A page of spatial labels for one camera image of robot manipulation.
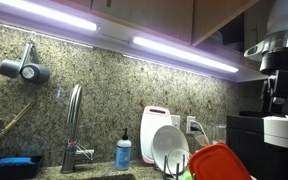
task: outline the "blue sponge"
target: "blue sponge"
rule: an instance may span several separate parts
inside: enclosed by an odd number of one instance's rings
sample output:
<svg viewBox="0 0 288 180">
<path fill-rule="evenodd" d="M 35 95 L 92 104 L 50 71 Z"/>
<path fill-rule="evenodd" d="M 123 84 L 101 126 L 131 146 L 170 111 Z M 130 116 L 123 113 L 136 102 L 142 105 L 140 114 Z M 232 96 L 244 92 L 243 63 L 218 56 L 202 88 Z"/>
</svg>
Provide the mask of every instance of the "blue sponge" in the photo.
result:
<svg viewBox="0 0 288 180">
<path fill-rule="evenodd" d="M 20 166 L 34 164 L 30 157 L 14 157 L 0 159 L 0 166 Z"/>
</svg>

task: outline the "soap dispenser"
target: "soap dispenser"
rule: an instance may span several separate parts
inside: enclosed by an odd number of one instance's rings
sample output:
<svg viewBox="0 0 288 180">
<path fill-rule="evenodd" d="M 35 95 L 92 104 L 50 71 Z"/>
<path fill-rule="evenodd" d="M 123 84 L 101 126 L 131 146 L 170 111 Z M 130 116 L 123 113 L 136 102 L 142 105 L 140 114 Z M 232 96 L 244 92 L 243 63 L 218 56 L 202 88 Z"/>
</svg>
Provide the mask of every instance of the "soap dispenser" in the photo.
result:
<svg viewBox="0 0 288 180">
<path fill-rule="evenodd" d="M 124 129 L 122 139 L 117 142 L 115 168 L 118 170 L 127 170 L 130 166 L 132 143 L 127 136 L 127 128 Z"/>
</svg>

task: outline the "granite countertop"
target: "granite countertop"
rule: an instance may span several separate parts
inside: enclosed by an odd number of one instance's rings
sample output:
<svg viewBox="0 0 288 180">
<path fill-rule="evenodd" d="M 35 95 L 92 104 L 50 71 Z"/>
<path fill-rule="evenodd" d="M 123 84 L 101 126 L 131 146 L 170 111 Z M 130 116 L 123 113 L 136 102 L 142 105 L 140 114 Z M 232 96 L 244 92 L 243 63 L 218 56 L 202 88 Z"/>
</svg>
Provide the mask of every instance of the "granite countertop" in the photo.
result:
<svg viewBox="0 0 288 180">
<path fill-rule="evenodd" d="M 136 161 L 132 161 L 130 168 L 126 171 L 116 170 L 114 167 L 114 162 L 76 165 L 76 172 L 70 174 L 61 174 L 60 170 L 61 166 L 43 167 L 40 169 L 39 173 L 34 177 L 34 179 L 91 179 L 94 177 L 130 174 L 137 180 L 163 179 L 162 173 L 154 170 L 153 166 Z M 132 178 L 124 176 L 123 179 L 128 180 Z"/>
</svg>

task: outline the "white cutting board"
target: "white cutting board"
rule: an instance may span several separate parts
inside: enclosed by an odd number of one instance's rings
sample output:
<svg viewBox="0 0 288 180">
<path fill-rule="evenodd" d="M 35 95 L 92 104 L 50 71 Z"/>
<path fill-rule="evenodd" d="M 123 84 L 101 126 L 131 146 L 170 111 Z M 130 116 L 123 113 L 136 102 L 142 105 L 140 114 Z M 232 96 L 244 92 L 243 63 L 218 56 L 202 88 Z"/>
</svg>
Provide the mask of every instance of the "white cutting board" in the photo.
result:
<svg viewBox="0 0 288 180">
<path fill-rule="evenodd" d="M 141 122 L 141 152 L 146 163 L 154 164 L 152 155 L 152 141 L 156 131 L 165 125 L 172 125 L 171 114 L 168 109 L 156 106 L 146 106 Z"/>
</svg>

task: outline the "sink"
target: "sink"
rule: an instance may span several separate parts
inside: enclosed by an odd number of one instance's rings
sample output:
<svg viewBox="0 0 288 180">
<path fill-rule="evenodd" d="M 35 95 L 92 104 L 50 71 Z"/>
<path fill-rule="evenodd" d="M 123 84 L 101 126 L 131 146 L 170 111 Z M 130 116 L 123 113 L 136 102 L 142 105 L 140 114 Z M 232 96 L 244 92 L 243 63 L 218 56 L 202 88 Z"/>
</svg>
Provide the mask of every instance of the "sink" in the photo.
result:
<svg viewBox="0 0 288 180">
<path fill-rule="evenodd" d="M 136 180 L 133 174 L 121 174 L 113 176 L 92 177 L 90 180 Z"/>
</svg>

